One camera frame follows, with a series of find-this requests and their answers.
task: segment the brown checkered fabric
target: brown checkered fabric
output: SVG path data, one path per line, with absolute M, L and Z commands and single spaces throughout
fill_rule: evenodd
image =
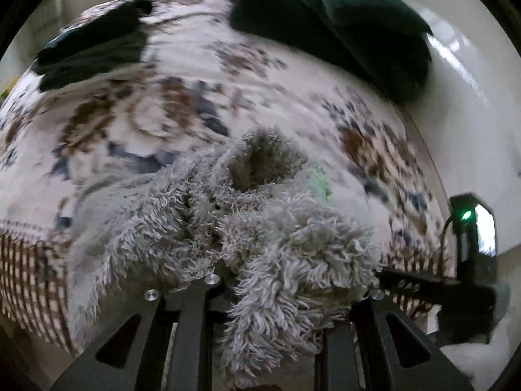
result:
M 414 251 L 409 256 L 397 252 L 385 254 L 382 257 L 382 263 L 404 272 L 428 271 L 438 274 L 438 257 L 438 252 L 434 252 L 428 257 L 420 251 Z M 442 276 L 452 276 L 449 269 L 449 260 L 446 258 L 444 259 Z M 425 301 L 413 299 L 402 294 L 394 294 L 390 291 L 386 291 L 386 295 L 413 319 L 432 309 L 432 304 Z
M 73 353 L 64 317 L 65 272 L 49 266 L 45 250 L 35 235 L 0 228 L 2 312 L 22 328 Z

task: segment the plaid fabric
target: plaid fabric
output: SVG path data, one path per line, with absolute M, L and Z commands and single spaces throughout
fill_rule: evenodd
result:
M 5 228 L 7 222 L 0 222 L 2 312 L 22 328 L 73 353 L 64 317 L 65 272 L 51 269 L 46 257 L 42 257 L 46 246 L 37 235 L 9 233 Z

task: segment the floral pattern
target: floral pattern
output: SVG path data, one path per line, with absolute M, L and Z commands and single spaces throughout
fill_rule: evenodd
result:
M 122 1 L 93 7 L 64 30 Z M 322 163 L 339 210 L 368 212 L 382 261 L 435 269 L 440 210 L 394 107 L 347 72 L 231 30 L 229 0 L 152 1 L 142 64 L 43 94 L 28 71 L 0 109 L 0 233 L 14 243 L 0 254 L 32 257 L 41 266 L 37 287 L 56 290 L 42 298 L 58 307 L 37 317 L 40 306 L 23 290 L 0 287 L 4 312 L 67 348 L 67 331 L 56 325 L 64 322 L 79 187 L 118 160 L 156 172 L 258 125 L 277 126 Z M 21 236 L 25 247 L 16 244 Z M 0 277 L 9 276 L 9 263 Z

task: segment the black plastic mount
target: black plastic mount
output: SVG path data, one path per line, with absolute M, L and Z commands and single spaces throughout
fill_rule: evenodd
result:
M 226 321 L 234 298 L 233 276 L 222 264 L 216 274 L 218 283 L 203 278 L 184 291 L 140 301 L 76 359 L 51 391 L 153 391 L 161 389 L 165 377 L 167 391 L 212 389 L 213 326 Z M 368 391 L 472 391 L 466 377 L 382 291 L 355 304 L 323 339 L 316 391 L 359 390 L 360 370 Z
M 431 336 L 438 346 L 467 342 L 484 336 L 490 342 L 497 323 L 494 313 L 498 294 L 494 284 L 461 282 L 428 272 L 402 272 L 384 268 L 378 273 L 380 287 L 397 295 L 441 305 L 440 330 Z

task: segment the dark green cloth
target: dark green cloth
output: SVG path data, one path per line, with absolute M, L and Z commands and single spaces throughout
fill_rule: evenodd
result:
M 415 98 L 426 82 L 431 30 L 401 0 L 232 1 L 232 27 L 349 70 L 394 101 Z
M 138 63 L 146 44 L 147 34 L 137 30 L 75 53 L 54 64 L 39 65 L 35 72 L 43 75 L 40 92 L 59 90 L 122 65 Z
M 61 62 L 76 53 L 133 33 L 141 25 L 140 17 L 151 11 L 152 2 L 149 0 L 125 1 L 86 25 L 53 39 L 38 53 L 33 70 L 38 73 L 38 66 Z

